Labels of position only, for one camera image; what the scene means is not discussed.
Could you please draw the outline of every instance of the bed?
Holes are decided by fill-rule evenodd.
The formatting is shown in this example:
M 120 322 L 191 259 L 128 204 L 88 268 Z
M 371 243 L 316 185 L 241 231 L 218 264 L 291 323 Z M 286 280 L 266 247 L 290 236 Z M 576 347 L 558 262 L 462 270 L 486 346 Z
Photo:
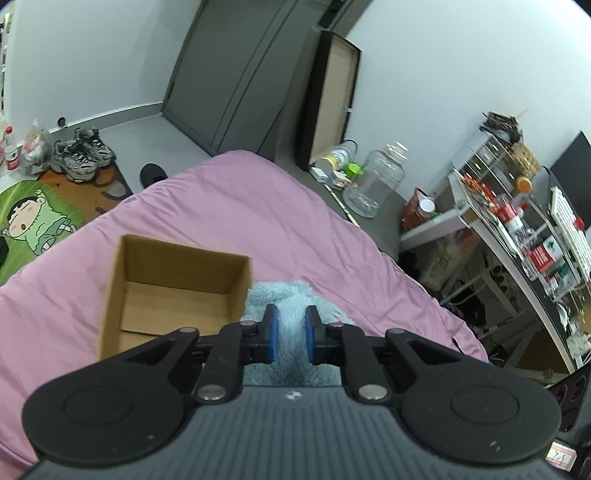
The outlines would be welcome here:
M 36 462 L 20 422 L 27 396 L 95 360 L 112 256 L 128 232 L 249 255 L 255 280 L 304 280 L 369 335 L 401 327 L 486 361 L 466 325 L 366 233 L 275 164 L 229 152 L 123 201 L 0 287 L 0 478 Z

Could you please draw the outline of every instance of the monitor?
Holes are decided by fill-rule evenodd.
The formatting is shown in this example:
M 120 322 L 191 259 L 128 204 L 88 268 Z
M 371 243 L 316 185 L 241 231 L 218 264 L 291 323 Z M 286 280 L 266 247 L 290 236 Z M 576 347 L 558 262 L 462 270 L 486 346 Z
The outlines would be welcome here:
M 552 165 L 552 173 L 577 215 L 591 226 L 591 145 L 581 132 Z

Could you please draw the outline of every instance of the label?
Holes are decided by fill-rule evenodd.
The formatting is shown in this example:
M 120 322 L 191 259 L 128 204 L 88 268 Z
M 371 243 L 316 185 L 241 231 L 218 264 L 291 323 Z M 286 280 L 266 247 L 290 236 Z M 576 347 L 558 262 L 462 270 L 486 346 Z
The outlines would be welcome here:
M 552 442 L 550 451 L 546 455 L 546 461 L 549 464 L 566 472 L 570 472 L 576 459 L 576 450 L 558 442 Z
M 519 217 L 513 217 L 505 224 L 505 228 L 509 233 L 515 233 L 517 230 L 523 228 L 523 222 Z
M 329 153 L 328 155 L 322 157 L 322 159 L 327 160 L 332 166 L 333 170 L 339 169 L 339 159 L 335 155 Z
M 562 258 L 563 253 L 556 239 L 550 235 L 543 244 L 530 252 L 531 261 L 538 272 L 548 270 L 554 263 Z
M 18 149 L 12 149 L 11 147 L 12 145 L 5 150 L 6 167 L 8 168 L 8 170 L 15 170 L 16 168 L 18 168 L 19 163 Z
M 347 163 L 349 163 L 347 161 L 347 155 L 342 150 L 332 150 L 330 152 L 330 155 L 332 155 L 334 158 L 336 158 L 338 167 L 335 168 L 335 170 L 340 170 L 341 168 L 345 168 L 347 166 Z
M 517 210 L 515 210 L 515 207 L 513 207 L 513 205 L 508 203 L 507 205 L 503 205 L 502 207 L 500 207 L 496 211 L 496 215 L 501 222 L 507 223 L 513 220 L 513 218 L 517 217 Z

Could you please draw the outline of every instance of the gray floor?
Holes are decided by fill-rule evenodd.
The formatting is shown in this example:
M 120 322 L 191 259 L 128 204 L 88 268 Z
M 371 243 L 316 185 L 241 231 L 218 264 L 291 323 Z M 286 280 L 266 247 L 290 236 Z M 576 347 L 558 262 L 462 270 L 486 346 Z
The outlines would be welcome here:
M 143 190 L 139 171 L 146 163 L 160 165 L 171 177 L 210 158 L 160 115 L 105 128 L 100 137 L 115 150 L 117 166 L 134 193 Z

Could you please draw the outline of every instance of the white wall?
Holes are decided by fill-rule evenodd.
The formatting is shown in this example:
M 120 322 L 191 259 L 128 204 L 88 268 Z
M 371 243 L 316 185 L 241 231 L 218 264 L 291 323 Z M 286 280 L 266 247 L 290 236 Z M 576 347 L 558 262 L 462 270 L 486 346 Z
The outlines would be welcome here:
M 543 165 L 591 138 L 591 19 L 571 0 L 374 0 L 348 39 L 363 52 L 348 138 L 362 157 L 408 147 L 404 197 L 435 186 L 483 111 L 527 109 Z
M 23 137 L 162 102 L 200 0 L 18 0 L 7 71 L 7 114 Z

